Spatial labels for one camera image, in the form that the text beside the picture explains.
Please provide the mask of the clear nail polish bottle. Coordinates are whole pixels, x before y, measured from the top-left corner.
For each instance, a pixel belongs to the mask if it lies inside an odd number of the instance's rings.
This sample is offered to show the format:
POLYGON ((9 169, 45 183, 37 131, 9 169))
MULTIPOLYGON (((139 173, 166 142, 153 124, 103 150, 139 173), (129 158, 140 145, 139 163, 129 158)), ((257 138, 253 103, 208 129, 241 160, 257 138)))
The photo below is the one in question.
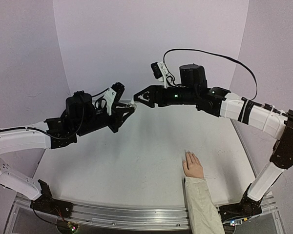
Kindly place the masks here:
POLYGON ((126 105, 127 108, 133 108, 133 109, 136 109, 137 108, 137 105, 135 103, 128 103, 126 105))

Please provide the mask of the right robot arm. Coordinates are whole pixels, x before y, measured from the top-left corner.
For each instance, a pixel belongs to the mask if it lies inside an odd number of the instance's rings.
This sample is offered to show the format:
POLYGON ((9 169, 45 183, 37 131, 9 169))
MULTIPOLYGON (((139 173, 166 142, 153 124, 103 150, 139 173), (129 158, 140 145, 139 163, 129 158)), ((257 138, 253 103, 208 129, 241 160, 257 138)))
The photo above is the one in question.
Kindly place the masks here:
POLYGON ((283 111, 273 105, 261 104, 241 97, 228 89, 208 87, 205 69, 187 64, 179 68, 181 84, 170 86, 172 77, 163 62, 151 64, 160 85, 151 85, 133 96, 135 102, 150 108, 172 105, 194 105, 214 117, 226 118, 252 127, 271 139, 272 155, 246 192, 246 197, 258 202, 281 174, 293 166, 293 111, 283 111))

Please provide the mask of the beige sleeved forearm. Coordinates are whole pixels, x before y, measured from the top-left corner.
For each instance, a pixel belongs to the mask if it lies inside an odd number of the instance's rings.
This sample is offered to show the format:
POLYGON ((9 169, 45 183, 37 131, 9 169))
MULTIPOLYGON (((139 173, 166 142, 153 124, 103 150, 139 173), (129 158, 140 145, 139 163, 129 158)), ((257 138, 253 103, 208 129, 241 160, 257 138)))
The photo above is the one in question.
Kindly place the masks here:
POLYGON ((212 202, 206 180, 185 177, 185 191, 192 233, 223 234, 223 224, 212 202))

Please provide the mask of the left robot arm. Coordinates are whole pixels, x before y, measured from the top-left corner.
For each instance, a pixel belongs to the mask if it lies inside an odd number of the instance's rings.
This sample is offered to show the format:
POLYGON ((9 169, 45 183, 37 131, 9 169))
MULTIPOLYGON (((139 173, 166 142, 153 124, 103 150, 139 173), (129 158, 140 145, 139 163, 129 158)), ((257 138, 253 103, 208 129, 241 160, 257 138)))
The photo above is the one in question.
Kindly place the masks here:
MULTIPOLYGON (((78 137, 108 127, 113 133, 131 116, 134 102, 121 103, 122 93, 108 88, 97 102, 84 91, 75 92, 65 101, 60 117, 49 118, 21 127, 0 129, 0 156, 29 149, 58 149, 77 143, 78 137)), ((14 190, 32 201, 46 213, 56 209, 56 201, 45 194, 47 184, 13 169, 0 158, 0 185, 14 190)))

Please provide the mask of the mannequin hand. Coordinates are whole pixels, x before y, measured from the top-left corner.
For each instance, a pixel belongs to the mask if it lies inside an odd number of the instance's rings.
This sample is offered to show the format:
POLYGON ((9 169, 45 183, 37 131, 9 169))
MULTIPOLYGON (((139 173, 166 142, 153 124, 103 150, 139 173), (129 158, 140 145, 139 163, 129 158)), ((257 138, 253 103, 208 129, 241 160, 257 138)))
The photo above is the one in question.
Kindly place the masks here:
POLYGON ((185 156, 186 159, 183 160, 183 170, 185 176, 203 179, 204 169, 197 156, 190 151, 186 151, 185 156))

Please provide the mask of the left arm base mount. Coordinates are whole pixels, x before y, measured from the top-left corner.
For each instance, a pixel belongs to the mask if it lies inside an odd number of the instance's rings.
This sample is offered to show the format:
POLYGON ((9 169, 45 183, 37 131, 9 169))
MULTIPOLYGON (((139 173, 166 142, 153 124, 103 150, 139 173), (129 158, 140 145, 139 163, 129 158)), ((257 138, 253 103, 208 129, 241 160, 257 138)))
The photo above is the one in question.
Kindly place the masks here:
POLYGON ((41 187, 41 195, 36 200, 31 201, 30 208, 34 211, 58 215, 62 218, 70 218, 73 210, 73 203, 55 199, 46 182, 38 179, 38 183, 41 187))

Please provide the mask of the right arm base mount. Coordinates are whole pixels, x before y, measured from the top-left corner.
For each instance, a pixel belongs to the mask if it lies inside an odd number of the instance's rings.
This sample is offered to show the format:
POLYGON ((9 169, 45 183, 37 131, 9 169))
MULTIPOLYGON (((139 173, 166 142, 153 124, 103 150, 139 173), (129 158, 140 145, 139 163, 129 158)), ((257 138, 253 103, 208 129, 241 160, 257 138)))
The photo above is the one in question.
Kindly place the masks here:
POLYGON ((240 202, 220 206, 218 213, 220 214, 222 223, 261 214, 261 201, 262 199, 255 201, 249 198, 247 192, 245 192, 240 202))

